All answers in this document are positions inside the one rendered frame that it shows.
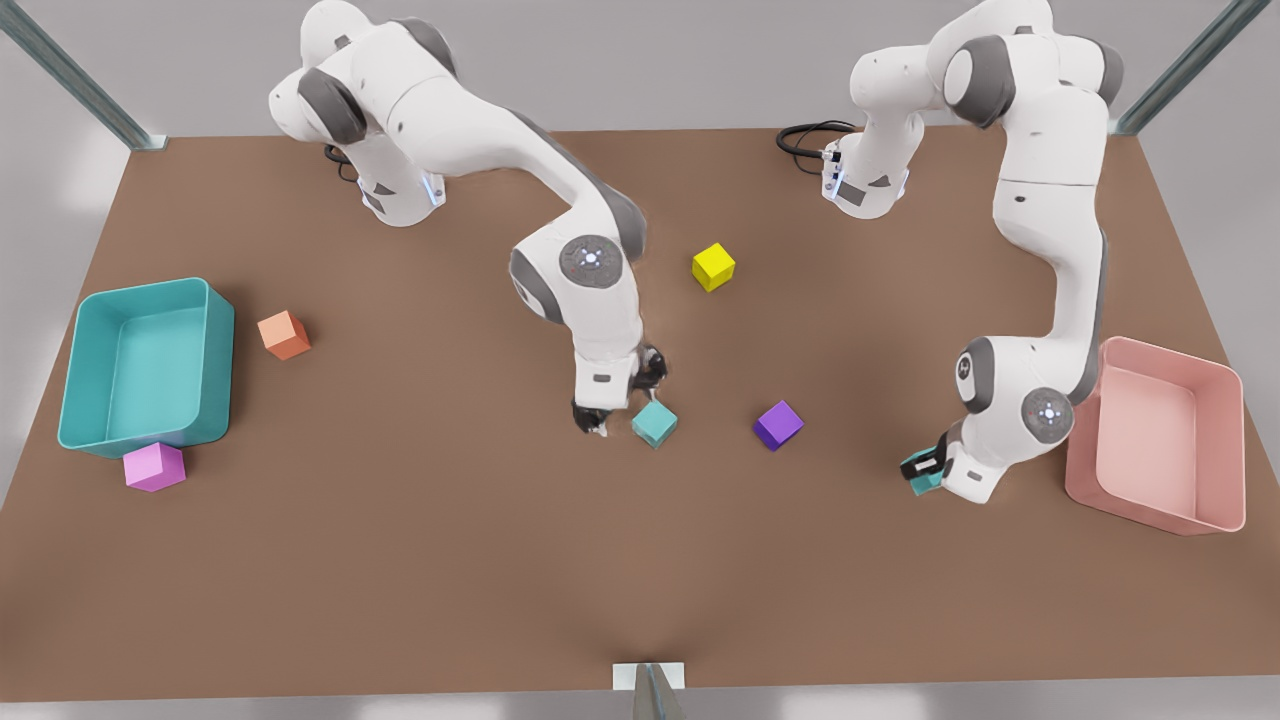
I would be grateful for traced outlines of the yellow cube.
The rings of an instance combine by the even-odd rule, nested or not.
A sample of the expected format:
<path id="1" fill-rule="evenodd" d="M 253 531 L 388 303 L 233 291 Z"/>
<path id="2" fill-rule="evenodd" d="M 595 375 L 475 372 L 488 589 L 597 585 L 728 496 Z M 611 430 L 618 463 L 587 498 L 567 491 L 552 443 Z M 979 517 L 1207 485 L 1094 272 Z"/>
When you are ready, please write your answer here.
<path id="1" fill-rule="evenodd" d="M 692 256 L 691 273 L 705 292 L 727 283 L 736 268 L 735 259 L 722 243 L 713 243 Z"/>

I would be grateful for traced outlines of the pink plastic bin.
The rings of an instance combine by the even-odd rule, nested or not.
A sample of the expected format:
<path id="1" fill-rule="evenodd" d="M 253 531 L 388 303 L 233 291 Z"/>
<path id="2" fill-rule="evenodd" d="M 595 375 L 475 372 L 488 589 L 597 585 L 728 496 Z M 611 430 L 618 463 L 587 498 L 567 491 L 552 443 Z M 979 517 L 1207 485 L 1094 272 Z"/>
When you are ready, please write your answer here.
<path id="1" fill-rule="evenodd" d="M 1247 516 L 1244 429 L 1231 368 L 1108 338 L 1094 392 L 1076 407 L 1065 491 L 1178 536 L 1238 532 Z"/>

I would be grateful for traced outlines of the teal plastic bin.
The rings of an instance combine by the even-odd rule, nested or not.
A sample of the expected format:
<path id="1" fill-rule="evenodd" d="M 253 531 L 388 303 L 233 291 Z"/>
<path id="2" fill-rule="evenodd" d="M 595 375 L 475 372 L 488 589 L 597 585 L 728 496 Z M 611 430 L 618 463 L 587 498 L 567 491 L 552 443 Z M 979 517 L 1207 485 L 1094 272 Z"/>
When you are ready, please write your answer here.
<path id="1" fill-rule="evenodd" d="M 220 439 L 236 310 L 198 277 L 92 293 L 77 309 L 58 424 L 63 448 L 120 459 Z"/>

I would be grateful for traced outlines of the purple cube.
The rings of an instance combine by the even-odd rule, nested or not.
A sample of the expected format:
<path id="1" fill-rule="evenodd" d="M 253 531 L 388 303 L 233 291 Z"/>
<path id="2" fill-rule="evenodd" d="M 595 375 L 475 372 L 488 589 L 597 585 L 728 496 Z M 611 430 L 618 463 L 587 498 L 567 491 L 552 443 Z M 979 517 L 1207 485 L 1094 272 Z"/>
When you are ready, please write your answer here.
<path id="1" fill-rule="evenodd" d="M 786 402 L 778 401 L 753 424 L 753 432 L 762 443 L 776 452 L 805 427 L 805 421 Z"/>

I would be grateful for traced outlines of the teal blue cube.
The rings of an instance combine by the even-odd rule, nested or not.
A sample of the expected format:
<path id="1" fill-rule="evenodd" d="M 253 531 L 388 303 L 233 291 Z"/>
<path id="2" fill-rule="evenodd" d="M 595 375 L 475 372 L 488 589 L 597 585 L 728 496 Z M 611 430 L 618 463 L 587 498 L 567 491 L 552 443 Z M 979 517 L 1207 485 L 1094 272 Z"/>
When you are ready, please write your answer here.
<path id="1" fill-rule="evenodd" d="M 920 451 L 900 464 L 900 471 L 915 496 L 941 487 L 945 460 L 940 461 L 933 450 Z"/>
<path id="2" fill-rule="evenodd" d="M 659 448 L 673 433 L 677 415 L 658 400 L 648 402 L 631 420 L 632 430 L 650 447 Z"/>

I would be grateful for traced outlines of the orange cube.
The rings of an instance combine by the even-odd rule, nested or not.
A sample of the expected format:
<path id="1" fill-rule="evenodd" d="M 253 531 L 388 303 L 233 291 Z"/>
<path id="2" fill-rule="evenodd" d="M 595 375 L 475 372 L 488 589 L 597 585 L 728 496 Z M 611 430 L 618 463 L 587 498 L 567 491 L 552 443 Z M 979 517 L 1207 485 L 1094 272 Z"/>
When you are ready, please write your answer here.
<path id="1" fill-rule="evenodd" d="M 311 350 L 303 324 L 287 310 L 259 322 L 259 333 L 265 348 L 280 360 L 288 360 Z"/>

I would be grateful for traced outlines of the pink cube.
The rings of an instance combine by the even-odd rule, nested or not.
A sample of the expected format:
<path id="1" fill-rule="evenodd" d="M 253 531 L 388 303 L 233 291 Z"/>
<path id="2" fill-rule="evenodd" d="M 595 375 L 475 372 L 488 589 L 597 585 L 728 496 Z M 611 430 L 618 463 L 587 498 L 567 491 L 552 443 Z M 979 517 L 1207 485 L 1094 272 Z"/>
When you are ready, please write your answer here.
<path id="1" fill-rule="evenodd" d="M 180 448 L 152 443 L 123 456 L 125 484 L 133 489 L 156 492 L 186 480 L 186 460 Z"/>

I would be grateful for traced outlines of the silver frame post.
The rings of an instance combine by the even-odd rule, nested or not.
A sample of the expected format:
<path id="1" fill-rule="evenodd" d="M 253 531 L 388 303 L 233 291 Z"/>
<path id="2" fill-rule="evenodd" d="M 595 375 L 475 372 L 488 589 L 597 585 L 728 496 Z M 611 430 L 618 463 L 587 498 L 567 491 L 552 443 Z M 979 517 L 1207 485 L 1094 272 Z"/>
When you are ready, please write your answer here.
<path id="1" fill-rule="evenodd" d="M 1110 133 L 1139 135 L 1181 94 L 1274 0 L 1229 0 L 1164 73 L 1117 118 Z"/>
<path id="2" fill-rule="evenodd" d="M 634 693 L 631 720 L 687 720 L 675 693 L 686 687 L 684 662 L 613 664 L 612 679 Z"/>
<path id="3" fill-rule="evenodd" d="M 166 147 L 165 135 L 147 132 L 15 0 L 0 0 L 0 31 L 131 151 Z"/>

